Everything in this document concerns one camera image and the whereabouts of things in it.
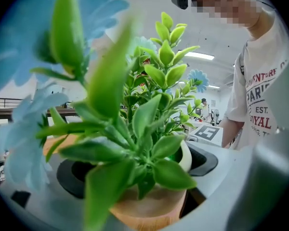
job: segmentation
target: white t-shirt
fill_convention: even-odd
[[[230,120],[245,122],[239,141],[234,143],[235,149],[253,146],[260,138],[275,133],[275,118],[262,95],[287,62],[289,34],[275,14],[272,28],[259,39],[247,42],[244,75],[240,71],[239,58],[235,62],[234,84],[225,113]]]
[[[206,106],[202,106],[201,109],[201,116],[204,116],[204,122],[211,122],[211,116],[210,116],[210,111],[209,111],[209,105],[207,104]]]

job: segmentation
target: ceiling light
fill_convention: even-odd
[[[207,60],[213,60],[214,59],[214,56],[210,56],[207,54],[201,54],[201,53],[197,53],[197,52],[189,52],[185,56],[192,56],[192,57],[203,58],[203,59],[207,59]]]
[[[211,85],[209,85],[209,87],[216,88],[216,89],[220,88],[220,87],[217,87],[217,86],[211,86]]]

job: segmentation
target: person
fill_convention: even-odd
[[[262,97],[289,62],[289,33],[276,12],[263,9],[257,0],[192,0],[227,23],[244,27],[250,35],[235,61],[234,84],[223,128],[222,147],[242,130],[234,149],[255,145],[275,133],[277,124]]]
[[[210,108],[207,103],[207,100],[205,98],[201,99],[202,103],[202,109],[201,109],[201,115],[200,117],[202,118],[203,122],[210,123],[211,122],[211,113],[210,113]]]

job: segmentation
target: blue artificial flower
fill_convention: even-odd
[[[13,123],[0,127],[0,154],[10,151],[4,165],[6,180],[25,181],[32,190],[39,190],[49,182],[46,171],[51,170],[41,140],[35,137],[41,129],[43,115],[49,108],[68,101],[63,93],[50,94],[50,86],[37,90],[32,102],[31,96],[23,99],[13,110]]]
[[[207,78],[207,74],[204,74],[201,70],[193,69],[189,74],[187,79],[193,79],[195,81],[202,80],[202,83],[197,86],[197,90],[199,92],[204,92],[207,90],[207,86],[209,85],[209,79]]]
[[[59,64],[48,64],[34,57],[37,38],[50,29],[56,0],[17,0],[0,23],[0,90],[12,79],[22,86],[31,77],[30,69],[46,67],[63,72]],[[129,6],[125,0],[79,0],[84,36],[88,42],[114,27],[119,11]],[[45,82],[46,76],[37,75]]]
[[[155,53],[157,53],[158,49],[156,45],[152,42],[152,40],[146,39],[144,36],[134,37],[126,54],[126,59],[129,63],[131,62],[131,55],[134,55],[134,51],[137,46],[154,50]]]

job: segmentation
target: ceiling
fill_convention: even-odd
[[[209,17],[207,13],[198,13],[195,7],[181,10],[172,4],[171,0],[128,1],[130,9],[117,16],[120,26],[123,25],[127,14],[132,12],[138,16],[140,22],[136,29],[137,34],[147,39],[157,38],[155,21],[161,20],[160,14],[164,11],[173,18],[175,24],[188,24],[176,51],[199,45],[197,52],[215,56],[212,61],[185,57],[183,60],[189,64],[189,67],[183,78],[187,77],[190,70],[199,69],[208,75],[211,85],[219,86],[221,90],[233,81],[234,61],[248,40],[248,33],[245,29],[228,25],[219,18]],[[107,30],[106,33],[115,41],[118,28]]]

